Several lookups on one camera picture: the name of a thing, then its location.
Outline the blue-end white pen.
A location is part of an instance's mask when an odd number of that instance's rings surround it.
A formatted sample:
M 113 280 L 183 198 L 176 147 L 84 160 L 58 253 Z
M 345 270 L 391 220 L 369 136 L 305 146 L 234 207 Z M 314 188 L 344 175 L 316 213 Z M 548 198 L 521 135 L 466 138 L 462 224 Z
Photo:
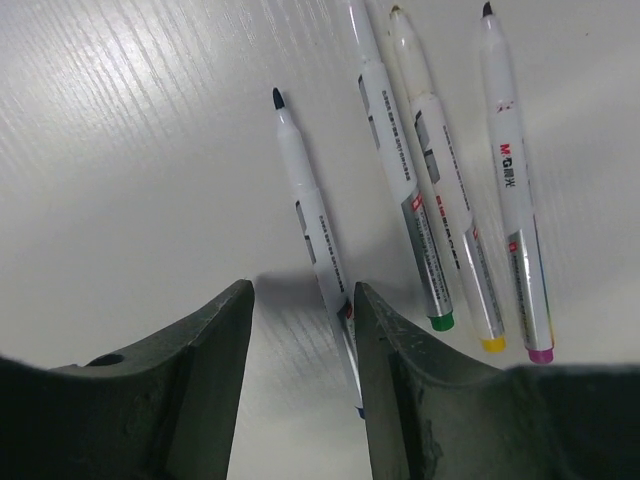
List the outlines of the blue-end white pen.
M 272 89 L 276 138 L 292 188 L 294 206 L 328 316 L 347 385 L 360 418 L 365 417 L 355 339 L 355 318 L 329 216 L 302 135 L 278 88 Z

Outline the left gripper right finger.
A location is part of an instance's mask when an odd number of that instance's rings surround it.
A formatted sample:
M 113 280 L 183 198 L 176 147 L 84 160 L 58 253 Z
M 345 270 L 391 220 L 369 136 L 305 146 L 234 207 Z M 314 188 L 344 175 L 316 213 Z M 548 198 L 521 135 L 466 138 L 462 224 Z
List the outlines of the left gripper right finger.
M 354 291 L 360 382 L 376 479 L 635 479 L 635 364 L 501 370 Z

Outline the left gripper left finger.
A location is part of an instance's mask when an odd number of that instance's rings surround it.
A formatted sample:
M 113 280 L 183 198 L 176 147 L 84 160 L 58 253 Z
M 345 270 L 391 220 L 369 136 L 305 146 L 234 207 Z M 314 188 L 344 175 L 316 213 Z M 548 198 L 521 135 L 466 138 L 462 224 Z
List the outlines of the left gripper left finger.
M 223 479 L 252 328 L 239 280 L 86 365 L 1 361 L 5 479 Z

